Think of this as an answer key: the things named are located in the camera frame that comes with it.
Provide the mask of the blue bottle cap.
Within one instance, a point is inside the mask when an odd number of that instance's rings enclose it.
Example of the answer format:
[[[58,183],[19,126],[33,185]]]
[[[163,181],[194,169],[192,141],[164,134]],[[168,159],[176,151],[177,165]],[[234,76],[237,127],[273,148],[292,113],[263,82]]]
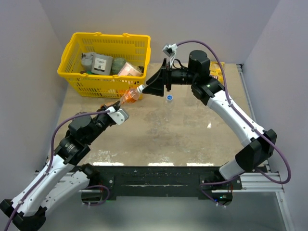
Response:
[[[173,101],[173,96],[172,95],[168,95],[166,97],[166,100],[169,101],[169,102]]]

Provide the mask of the orange drink bottle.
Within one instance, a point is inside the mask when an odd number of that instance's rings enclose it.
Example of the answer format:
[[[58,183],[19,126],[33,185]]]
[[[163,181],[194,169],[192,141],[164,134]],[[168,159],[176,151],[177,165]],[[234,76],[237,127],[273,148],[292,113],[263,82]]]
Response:
[[[120,104],[134,103],[139,99],[141,94],[142,90],[140,90],[139,88],[128,89],[121,97]]]

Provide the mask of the clear bottle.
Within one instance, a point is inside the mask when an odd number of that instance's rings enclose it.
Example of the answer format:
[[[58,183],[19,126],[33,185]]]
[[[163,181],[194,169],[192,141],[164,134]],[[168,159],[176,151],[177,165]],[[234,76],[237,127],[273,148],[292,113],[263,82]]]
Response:
[[[163,106],[163,117],[165,122],[170,122],[174,108],[173,100],[166,99]]]

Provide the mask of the green white bottle cap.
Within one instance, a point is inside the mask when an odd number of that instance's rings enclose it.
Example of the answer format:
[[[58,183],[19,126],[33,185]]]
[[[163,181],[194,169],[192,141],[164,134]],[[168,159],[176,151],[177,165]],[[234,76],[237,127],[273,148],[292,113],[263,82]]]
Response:
[[[142,92],[143,92],[144,89],[145,89],[145,85],[139,85],[139,86],[137,87],[137,92],[140,93],[140,94],[142,94]]]

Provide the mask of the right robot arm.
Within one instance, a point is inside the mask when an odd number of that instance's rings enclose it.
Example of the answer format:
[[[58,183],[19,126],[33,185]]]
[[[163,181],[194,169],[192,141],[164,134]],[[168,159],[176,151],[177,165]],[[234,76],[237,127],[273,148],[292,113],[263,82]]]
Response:
[[[233,100],[227,99],[224,86],[210,75],[210,59],[204,51],[190,52],[186,68],[172,68],[163,61],[142,92],[162,97],[173,84],[190,85],[193,95],[223,119],[243,146],[233,160],[219,168],[214,177],[218,188],[226,189],[232,178],[252,171],[272,156],[273,147],[268,142],[276,141],[276,133],[271,129],[264,130]]]

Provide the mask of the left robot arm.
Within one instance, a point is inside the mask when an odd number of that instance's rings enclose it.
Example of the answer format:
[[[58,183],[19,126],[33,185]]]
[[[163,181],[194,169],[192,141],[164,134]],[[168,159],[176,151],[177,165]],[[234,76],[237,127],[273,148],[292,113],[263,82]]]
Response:
[[[21,231],[37,231],[46,216],[79,190],[102,188],[110,196],[110,189],[102,184],[99,171],[91,164],[80,166],[66,183],[59,184],[90,152],[90,145],[108,127],[128,120],[127,111],[116,102],[103,105],[98,111],[78,113],[56,128],[68,123],[68,131],[57,147],[51,145],[51,157],[45,167],[13,199],[3,200],[0,208],[8,216],[5,230],[11,223]]]

